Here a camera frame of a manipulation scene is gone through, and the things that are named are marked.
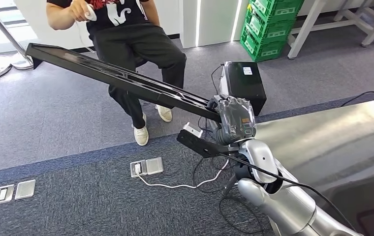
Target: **plug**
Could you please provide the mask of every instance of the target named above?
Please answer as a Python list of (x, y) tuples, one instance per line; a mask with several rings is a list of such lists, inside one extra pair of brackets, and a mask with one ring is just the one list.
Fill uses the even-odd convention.
[(135, 164), (135, 173), (139, 175), (141, 173), (141, 163)]

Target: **carpet floor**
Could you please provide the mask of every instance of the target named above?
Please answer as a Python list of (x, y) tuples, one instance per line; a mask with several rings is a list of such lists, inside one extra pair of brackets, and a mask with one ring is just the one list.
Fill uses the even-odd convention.
[[(332, 109), (349, 98), (258, 117), (259, 122)], [(367, 94), (357, 102), (374, 100)], [(149, 183), (170, 186), (192, 185), (192, 172), (201, 159), (176, 141), (176, 135), (151, 139), (140, 147), (135, 143), (108, 147), (76, 155), (45, 160), (0, 170), (0, 186), (36, 179), (31, 198), (0, 204), (0, 236), (201, 236), (247, 235), (232, 228), (219, 211), (220, 192), (168, 189), (146, 186), (131, 178), (129, 163), (161, 157), (164, 172), (145, 177)], [(204, 160), (195, 181), (211, 179), (225, 160)], [(222, 172), (202, 190), (224, 187), (232, 175)], [(236, 189), (230, 192), (238, 196)], [(221, 212), (227, 220), (257, 236), (273, 236), (268, 218), (244, 201), (248, 209), (226, 200)]]
[[(299, 56), (259, 63), (267, 93), (262, 115), (302, 108), (374, 90), (374, 43), (355, 26), (311, 32)], [(210, 73), (224, 61), (250, 57), (238, 42), (183, 49), (185, 89), (210, 98)], [(152, 64), (139, 72), (160, 79)], [(198, 117), (174, 109), (164, 123), (153, 105), (144, 107), (151, 138), (175, 134)], [(131, 119), (108, 96), (107, 85), (44, 63), (11, 70), (0, 78), (0, 170), (134, 142)]]

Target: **shoe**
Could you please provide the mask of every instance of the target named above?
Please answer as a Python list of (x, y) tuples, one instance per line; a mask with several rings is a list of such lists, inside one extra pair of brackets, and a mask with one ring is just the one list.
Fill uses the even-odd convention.
[(132, 127), (134, 129), (135, 140), (136, 140), (136, 142), (138, 143), (139, 146), (145, 146), (148, 143), (148, 140), (149, 140), (149, 134), (148, 134), (148, 130), (147, 130), (147, 116), (145, 115), (145, 113), (142, 116), (142, 118), (145, 121), (145, 127), (137, 129), (137, 128), (133, 127), (133, 125), (132, 125)]
[(160, 105), (156, 105), (155, 109), (158, 110), (158, 114), (163, 121), (170, 122), (173, 120), (173, 114), (171, 113), (171, 109)]

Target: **white sticker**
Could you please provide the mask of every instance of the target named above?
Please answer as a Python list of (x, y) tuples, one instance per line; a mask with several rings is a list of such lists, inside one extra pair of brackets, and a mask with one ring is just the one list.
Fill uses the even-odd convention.
[(251, 67), (243, 67), (245, 75), (252, 75)]

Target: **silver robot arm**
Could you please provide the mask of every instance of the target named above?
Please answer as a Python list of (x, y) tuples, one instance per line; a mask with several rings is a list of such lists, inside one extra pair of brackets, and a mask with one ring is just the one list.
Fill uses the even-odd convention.
[[(273, 157), (268, 146), (260, 140), (245, 141), (239, 153), (248, 161), (271, 173), (278, 174), (298, 182), (282, 164)], [(278, 226), (284, 235), (292, 236), (361, 236), (361, 234), (344, 226), (318, 207), (302, 188), (288, 182), (277, 182), (278, 186), (268, 191), (269, 184), (276, 179), (272, 176), (252, 170), (254, 181), (242, 178), (238, 189), (242, 196), (258, 206)]]

